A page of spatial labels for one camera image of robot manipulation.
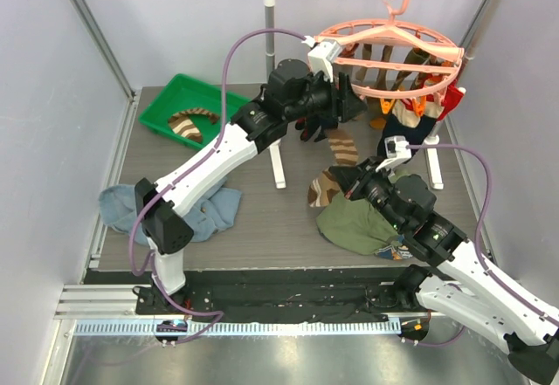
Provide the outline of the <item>pink round clip hanger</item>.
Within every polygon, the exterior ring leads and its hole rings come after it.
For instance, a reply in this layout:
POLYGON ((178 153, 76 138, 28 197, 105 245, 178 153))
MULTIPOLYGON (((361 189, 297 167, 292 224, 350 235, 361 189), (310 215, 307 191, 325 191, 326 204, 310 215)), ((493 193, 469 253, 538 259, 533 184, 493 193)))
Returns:
POLYGON ((458 77, 465 51, 447 36, 419 24, 405 22, 401 16, 407 11, 410 0, 401 0, 399 5, 385 0, 388 17, 385 19, 358 19, 328 27, 314 37, 317 42, 333 39, 342 46, 342 52, 333 62, 334 77, 346 73, 350 77, 354 91, 362 99, 377 98, 382 101, 387 118, 397 100, 409 100, 415 114, 424 114, 428 94, 444 94, 445 89, 458 77), (372 58, 362 59, 364 44, 372 45, 372 58), (385 45, 392 45, 390 62, 382 62, 385 45), (404 63, 408 51, 418 48, 430 54, 424 65, 404 63), (363 83, 355 80, 359 68, 365 67, 363 83), (396 91, 376 90, 372 86, 379 69, 388 70, 387 87, 390 88, 399 71, 411 71, 396 91))

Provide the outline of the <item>black colourful argyle sock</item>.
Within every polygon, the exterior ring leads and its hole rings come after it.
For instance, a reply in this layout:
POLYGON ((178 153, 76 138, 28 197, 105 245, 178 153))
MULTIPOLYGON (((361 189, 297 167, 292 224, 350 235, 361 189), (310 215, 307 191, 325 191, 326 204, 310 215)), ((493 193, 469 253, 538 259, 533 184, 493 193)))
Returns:
POLYGON ((300 132, 301 141, 320 142, 327 138, 326 123, 327 121, 320 116, 311 116, 298 119, 294 127, 300 132))

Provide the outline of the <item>red white sock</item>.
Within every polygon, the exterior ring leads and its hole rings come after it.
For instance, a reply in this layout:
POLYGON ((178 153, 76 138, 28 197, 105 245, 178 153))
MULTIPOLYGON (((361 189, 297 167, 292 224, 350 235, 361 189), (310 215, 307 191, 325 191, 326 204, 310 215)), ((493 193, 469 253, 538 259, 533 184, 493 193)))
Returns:
POLYGON ((441 121, 459 105, 464 96, 465 93, 457 87, 456 81, 453 81, 446 87, 444 94, 427 95, 424 114, 441 121))

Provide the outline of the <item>light blue denim shirt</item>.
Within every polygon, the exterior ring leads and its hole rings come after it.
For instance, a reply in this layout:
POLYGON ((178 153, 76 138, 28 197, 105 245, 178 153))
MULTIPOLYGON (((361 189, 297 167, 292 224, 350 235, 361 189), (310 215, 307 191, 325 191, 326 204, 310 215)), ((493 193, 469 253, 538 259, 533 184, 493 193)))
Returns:
MULTIPOLYGON (((206 241, 233 226, 242 193, 238 189, 225 187, 226 181, 226 177, 222 178, 204 193, 183 218, 194 232, 192 242, 206 241)), ((118 184, 104 189, 99 195, 99 206, 104 225, 130 236, 136 219, 133 185, 118 184)))

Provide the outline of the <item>navy cream cuff sock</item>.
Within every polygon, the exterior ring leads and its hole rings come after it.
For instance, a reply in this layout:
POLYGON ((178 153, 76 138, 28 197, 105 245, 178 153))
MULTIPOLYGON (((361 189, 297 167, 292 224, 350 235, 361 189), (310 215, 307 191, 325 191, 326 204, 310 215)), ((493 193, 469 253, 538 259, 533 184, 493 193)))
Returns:
POLYGON ((427 101, 424 114, 419 117, 415 114, 409 100, 397 100, 386 120, 381 139, 377 144, 376 155, 387 157, 385 140, 392 136, 403 136, 411 145, 422 145, 443 112, 442 106, 427 101))

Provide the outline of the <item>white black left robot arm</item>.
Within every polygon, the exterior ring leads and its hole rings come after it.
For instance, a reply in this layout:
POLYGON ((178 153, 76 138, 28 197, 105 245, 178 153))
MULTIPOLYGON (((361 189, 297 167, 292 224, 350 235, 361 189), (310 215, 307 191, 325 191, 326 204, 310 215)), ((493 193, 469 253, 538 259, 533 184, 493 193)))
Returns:
POLYGON ((285 136, 290 123, 314 117, 346 122, 365 108, 348 75, 330 81, 323 71, 311 72, 306 63, 285 59, 215 140, 161 181, 141 179, 135 185, 135 204, 155 254, 152 277, 160 288, 156 304, 168 314, 185 306, 183 250, 194 231, 183 218, 204 193, 285 136))

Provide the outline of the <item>olive yellow toe sock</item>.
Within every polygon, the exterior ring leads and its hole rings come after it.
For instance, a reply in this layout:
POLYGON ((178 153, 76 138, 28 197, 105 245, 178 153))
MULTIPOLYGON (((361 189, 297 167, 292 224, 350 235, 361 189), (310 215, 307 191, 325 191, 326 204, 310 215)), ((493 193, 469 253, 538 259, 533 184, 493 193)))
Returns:
MULTIPOLYGON (((392 55, 393 46, 392 45, 385 45, 383 47, 381 61, 382 62, 390 62, 390 58, 392 55)), ((412 48, 408 51, 404 63, 409 65, 424 65, 430 57, 428 52, 425 52, 418 48, 412 48)), ((372 58, 372 45, 364 44, 362 48, 362 59, 368 60, 372 58)), ((361 67, 355 74, 355 80, 358 83, 363 83, 365 80, 366 73, 369 69, 365 67, 361 67)), ((399 71, 397 76, 394 78, 394 81, 390 88, 387 87, 387 72, 388 70, 379 69, 376 75, 376 81, 372 86, 376 90, 381 91, 396 91, 404 82, 404 80, 412 75, 411 71, 399 71)), ((377 98, 367 98, 367 102, 369 105, 369 110, 372 112, 373 117, 369 122, 369 125, 376 130, 381 130, 385 127, 387 114, 383 112, 382 109, 382 101, 377 98)))

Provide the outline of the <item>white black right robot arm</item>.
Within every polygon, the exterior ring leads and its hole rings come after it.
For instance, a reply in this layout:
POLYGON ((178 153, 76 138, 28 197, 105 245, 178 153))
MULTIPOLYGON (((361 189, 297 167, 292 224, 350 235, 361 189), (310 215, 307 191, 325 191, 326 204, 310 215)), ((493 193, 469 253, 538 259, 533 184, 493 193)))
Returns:
POLYGON ((557 307, 508 276, 439 215, 437 197, 419 175, 392 181, 369 162, 330 170, 347 199, 368 201, 402 235, 412 256, 428 265, 412 265, 397 280, 399 307, 442 313, 491 341, 532 382, 553 382, 558 373, 557 307))

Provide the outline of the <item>green crumpled garment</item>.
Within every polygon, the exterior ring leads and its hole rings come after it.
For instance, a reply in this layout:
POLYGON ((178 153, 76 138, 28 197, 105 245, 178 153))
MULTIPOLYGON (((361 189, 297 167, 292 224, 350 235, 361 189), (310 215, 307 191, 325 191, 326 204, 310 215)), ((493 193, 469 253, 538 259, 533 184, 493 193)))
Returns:
POLYGON ((347 251, 393 261, 412 258, 404 237, 366 200, 350 201, 337 194, 316 225, 325 239, 347 251))

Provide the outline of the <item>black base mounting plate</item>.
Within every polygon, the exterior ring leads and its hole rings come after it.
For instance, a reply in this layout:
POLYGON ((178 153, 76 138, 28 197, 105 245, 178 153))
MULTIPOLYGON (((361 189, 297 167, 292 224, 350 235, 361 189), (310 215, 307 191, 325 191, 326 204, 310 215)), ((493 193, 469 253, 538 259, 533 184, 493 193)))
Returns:
POLYGON ((165 299, 150 274, 89 271, 88 285, 126 285, 140 315, 194 312, 196 321, 248 324, 356 323, 391 313, 421 313, 405 267, 187 271, 186 284, 165 299))

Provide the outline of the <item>green plastic tray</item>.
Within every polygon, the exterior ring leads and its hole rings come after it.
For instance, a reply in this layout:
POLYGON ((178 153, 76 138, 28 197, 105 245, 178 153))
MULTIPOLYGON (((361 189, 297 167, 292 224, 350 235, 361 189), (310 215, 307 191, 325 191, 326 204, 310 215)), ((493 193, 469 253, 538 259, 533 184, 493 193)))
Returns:
POLYGON ((231 118, 248 101, 245 97, 228 92, 226 94, 227 108, 223 110, 219 88, 190 76, 177 74, 145 111, 141 112, 139 122, 156 134, 199 150, 219 135, 221 118, 231 118), (192 117, 193 122, 204 136, 201 143, 174 134, 167 122, 172 114, 192 107, 203 107, 220 116, 215 125, 210 124, 204 116, 192 117))

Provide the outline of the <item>brown striped sock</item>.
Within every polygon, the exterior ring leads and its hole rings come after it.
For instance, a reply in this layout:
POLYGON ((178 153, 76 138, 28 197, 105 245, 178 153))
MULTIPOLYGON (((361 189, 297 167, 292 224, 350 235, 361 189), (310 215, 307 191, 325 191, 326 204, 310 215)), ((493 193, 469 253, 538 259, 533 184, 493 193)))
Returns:
MULTIPOLYGON (((328 129, 326 135, 334 157, 333 166, 354 167, 358 162, 358 152, 353 137, 342 129, 328 129)), ((311 208, 326 207, 340 191, 339 183, 329 168, 325 168, 310 183, 307 204, 311 208)))
POLYGON ((217 113, 206 108, 192 107, 172 114, 167 122, 174 134, 184 139, 201 143, 204 140, 204 136, 198 126, 193 122, 193 116, 204 116, 212 125, 215 125, 220 118, 217 113))

